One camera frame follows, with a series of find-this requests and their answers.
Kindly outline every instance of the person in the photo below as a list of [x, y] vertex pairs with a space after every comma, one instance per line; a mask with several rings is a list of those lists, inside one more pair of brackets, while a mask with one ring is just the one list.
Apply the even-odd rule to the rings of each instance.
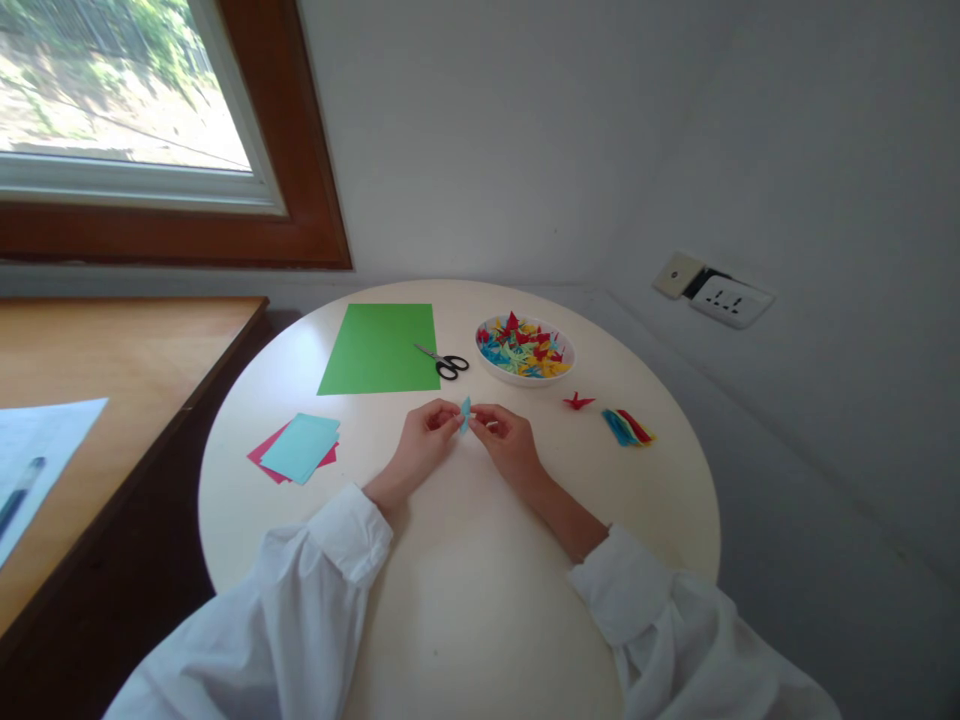
[[[500, 475], [574, 564], [570, 582], [614, 653], [624, 717], [840, 717], [720, 590], [667, 570], [554, 482], [526, 419], [499, 405], [473, 413], [470, 428]], [[462, 420], [444, 400], [412, 410], [383, 472], [362, 490], [347, 485], [307, 523], [267, 533], [249, 575], [161, 642], [106, 717], [340, 717], [370, 586], [389, 553], [385, 518], [443, 459]]]

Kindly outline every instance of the window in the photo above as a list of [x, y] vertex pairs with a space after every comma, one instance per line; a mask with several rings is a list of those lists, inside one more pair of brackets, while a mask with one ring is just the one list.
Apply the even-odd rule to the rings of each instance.
[[350, 267], [295, 0], [0, 0], [0, 256]]

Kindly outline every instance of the white shirt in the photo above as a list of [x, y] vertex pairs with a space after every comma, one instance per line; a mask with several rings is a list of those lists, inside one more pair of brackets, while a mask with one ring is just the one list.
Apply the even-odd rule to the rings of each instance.
[[[106, 717], [336, 720], [392, 537], [355, 485], [271, 531], [243, 582], [160, 643]], [[569, 577], [613, 650], [625, 718], [840, 717], [720, 590], [667, 570], [622, 528]]]

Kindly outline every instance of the scissors blade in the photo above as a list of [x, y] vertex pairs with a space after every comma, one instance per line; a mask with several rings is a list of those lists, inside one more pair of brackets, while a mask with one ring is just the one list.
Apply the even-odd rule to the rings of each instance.
[[422, 345], [418, 345], [417, 343], [414, 343], [413, 346], [414, 346], [417, 350], [419, 350], [420, 352], [425, 352], [427, 355], [429, 355], [430, 357], [432, 357], [434, 360], [443, 360], [442, 357], [440, 357], [439, 355], [437, 355], [437, 354], [436, 354], [435, 352], [433, 352], [432, 350], [427, 350], [427, 349], [426, 349], [425, 347], [423, 347]]

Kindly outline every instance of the white paper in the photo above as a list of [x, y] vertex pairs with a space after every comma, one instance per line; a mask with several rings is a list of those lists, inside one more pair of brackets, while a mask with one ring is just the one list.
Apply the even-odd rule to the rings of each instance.
[[101, 398], [68, 405], [0, 410], [0, 507], [20, 485], [33, 459], [42, 457], [46, 461], [0, 536], [0, 567], [106, 404], [107, 398]]

